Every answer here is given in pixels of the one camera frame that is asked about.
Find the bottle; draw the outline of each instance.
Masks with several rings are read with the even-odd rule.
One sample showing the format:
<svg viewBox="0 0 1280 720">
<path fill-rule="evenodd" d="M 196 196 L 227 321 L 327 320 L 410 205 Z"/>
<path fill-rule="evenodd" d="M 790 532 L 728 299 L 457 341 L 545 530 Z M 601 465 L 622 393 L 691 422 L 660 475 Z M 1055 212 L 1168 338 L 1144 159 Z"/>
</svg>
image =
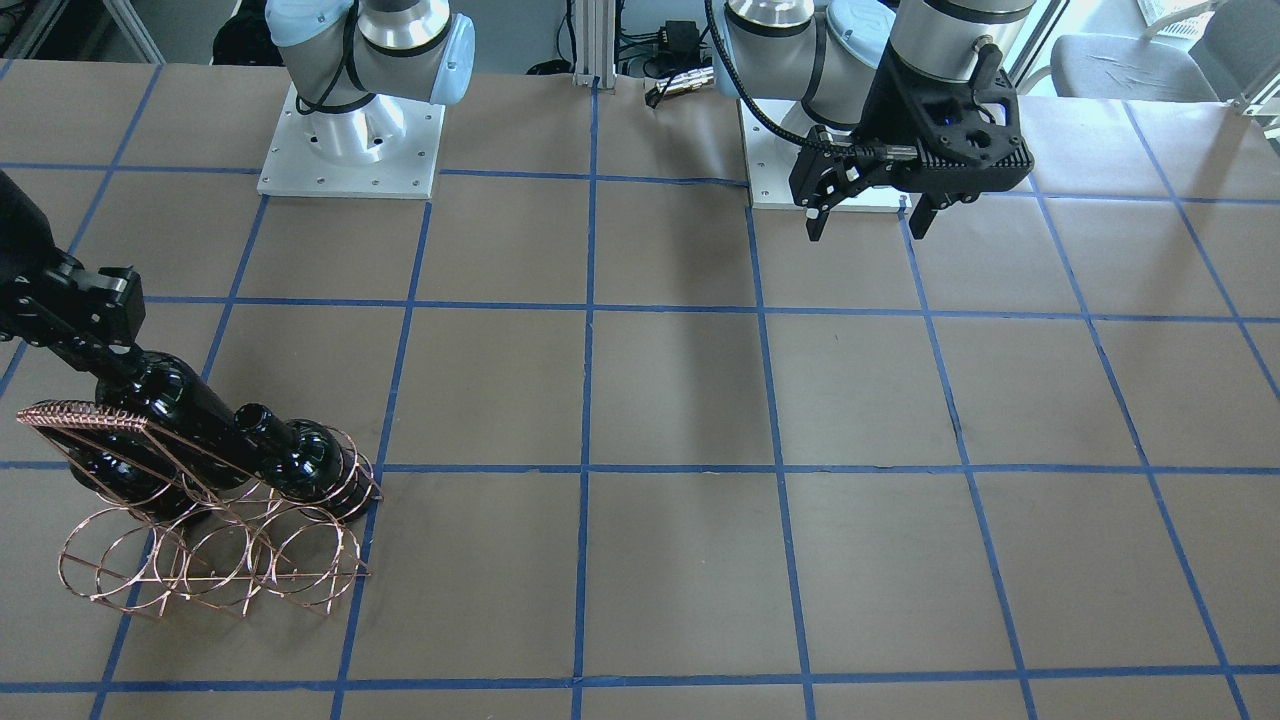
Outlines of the bottle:
<svg viewBox="0 0 1280 720">
<path fill-rule="evenodd" d="M 142 350 L 133 354 L 128 365 L 123 373 L 96 373 L 97 402 L 145 415 L 224 460 L 180 443 L 166 446 L 209 488 L 228 491 L 250 479 L 236 468 L 253 470 L 257 459 L 253 447 L 236 429 L 230 409 L 189 365 L 166 352 Z"/>
<path fill-rule="evenodd" d="M 118 433 L 97 434 L 93 442 L 101 448 L 67 442 L 67 454 L 74 460 L 72 477 L 79 484 L 133 507 L 157 525 L 173 523 L 196 509 L 196 501 L 175 484 L 177 468 L 147 446 Z"/>
<path fill-rule="evenodd" d="M 324 425 L 303 419 L 285 423 L 250 402 L 236 411 L 236 427 L 259 452 L 262 482 L 285 500 L 315 505 L 344 523 L 369 510 L 367 477 L 357 470 L 348 482 L 343 470 L 355 459 Z"/>
</svg>

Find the light blue joint cap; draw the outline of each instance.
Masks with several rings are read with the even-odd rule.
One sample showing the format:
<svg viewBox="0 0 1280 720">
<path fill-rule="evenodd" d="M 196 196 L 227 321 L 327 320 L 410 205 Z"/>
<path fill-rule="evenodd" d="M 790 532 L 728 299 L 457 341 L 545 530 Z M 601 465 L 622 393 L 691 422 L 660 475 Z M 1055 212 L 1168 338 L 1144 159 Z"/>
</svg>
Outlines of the light blue joint cap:
<svg viewBox="0 0 1280 720">
<path fill-rule="evenodd" d="M 276 47 L 301 45 L 346 17 L 355 0 L 268 0 L 266 27 Z"/>
<path fill-rule="evenodd" d="M 435 73 L 435 86 L 428 100 L 433 105 L 453 105 L 462 100 L 471 85 L 476 59 L 476 26 L 462 14 L 453 15 L 452 26 L 449 38 L 444 41 L 440 69 Z"/>
<path fill-rule="evenodd" d="M 736 68 L 737 58 L 733 56 L 733 38 L 728 35 L 728 20 L 724 19 L 724 3 L 716 4 L 712 8 L 712 13 L 716 18 L 716 29 L 724 38 L 724 54 L 728 55 L 728 61 L 733 63 Z M 733 87 L 733 81 L 728 77 L 728 70 L 724 69 L 724 63 L 721 61 L 716 47 L 712 47 L 712 74 L 716 76 L 716 90 L 721 91 L 721 95 L 739 97 L 737 88 Z"/>
<path fill-rule="evenodd" d="M 893 10 L 877 0 L 831 0 L 827 23 L 849 54 L 867 65 L 879 65 L 888 33 L 893 29 Z"/>
</svg>

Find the metal base plate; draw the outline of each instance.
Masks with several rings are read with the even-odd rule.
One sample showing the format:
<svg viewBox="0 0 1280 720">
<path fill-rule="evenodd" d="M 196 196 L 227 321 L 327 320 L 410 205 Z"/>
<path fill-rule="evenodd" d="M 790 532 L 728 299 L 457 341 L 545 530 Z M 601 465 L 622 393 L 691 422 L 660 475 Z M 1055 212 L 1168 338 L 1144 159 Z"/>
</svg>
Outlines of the metal base plate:
<svg viewBox="0 0 1280 720">
<path fill-rule="evenodd" d="M 444 106 L 396 99 L 404 110 L 407 135 L 399 147 L 369 165 L 339 165 L 311 149 L 306 119 L 294 111 L 289 86 L 271 149 L 257 179 L 261 195 L 287 197 L 390 197 L 430 200 L 435 181 Z"/>
<path fill-rule="evenodd" d="M 756 100 L 756 105 L 774 122 L 795 104 L 791 100 Z M 742 147 L 746 151 L 746 173 L 751 181 L 751 206 L 765 210 L 797 210 L 791 201 L 791 168 L 800 149 L 760 126 L 746 105 L 739 100 L 742 122 Z M 873 187 L 858 197 L 845 200 L 833 213 L 897 213 L 910 208 L 911 197 L 892 187 Z"/>
</svg>

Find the wine bottle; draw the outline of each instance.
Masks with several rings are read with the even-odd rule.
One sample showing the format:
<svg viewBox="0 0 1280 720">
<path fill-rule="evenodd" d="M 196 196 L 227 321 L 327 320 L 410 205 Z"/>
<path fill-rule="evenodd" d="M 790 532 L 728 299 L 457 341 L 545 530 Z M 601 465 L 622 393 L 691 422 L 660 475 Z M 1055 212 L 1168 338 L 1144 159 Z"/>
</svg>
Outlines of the wine bottle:
<svg viewBox="0 0 1280 720">
<path fill-rule="evenodd" d="M 236 427 L 259 452 L 262 482 L 287 500 L 315 505 L 351 523 L 369 509 L 369 479 L 348 469 L 355 461 L 333 433 L 319 423 L 276 418 L 257 402 L 236 411 Z"/>
<path fill-rule="evenodd" d="M 133 507 L 157 525 L 196 507 L 196 501 L 178 484 L 177 468 L 147 446 L 118 433 L 101 433 L 92 439 L 100 447 L 65 441 L 73 460 L 72 477 L 79 484 Z"/>
<path fill-rule="evenodd" d="M 227 491 L 243 484 L 248 475 L 236 468 L 252 471 L 256 454 L 236 429 L 230 409 L 200 375 L 166 352 L 138 350 L 128 364 L 128 372 L 114 377 L 97 374 L 97 401 L 145 415 L 224 460 L 182 443 L 169 443 L 174 457 L 205 486 Z"/>
</svg>

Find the chair backrest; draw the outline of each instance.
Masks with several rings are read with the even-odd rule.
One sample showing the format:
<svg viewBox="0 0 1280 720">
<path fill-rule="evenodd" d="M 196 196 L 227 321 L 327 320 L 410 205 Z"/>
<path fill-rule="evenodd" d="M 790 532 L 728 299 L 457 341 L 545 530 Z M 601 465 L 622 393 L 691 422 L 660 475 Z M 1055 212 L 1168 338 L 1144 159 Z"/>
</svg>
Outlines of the chair backrest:
<svg viewBox="0 0 1280 720">
<path fill-rule="evenodd" d="M 1219 97 L 1235 97 L 1280 59 L 1280 0 L 1228 0 L 1190 54 Z"/>
</svg>

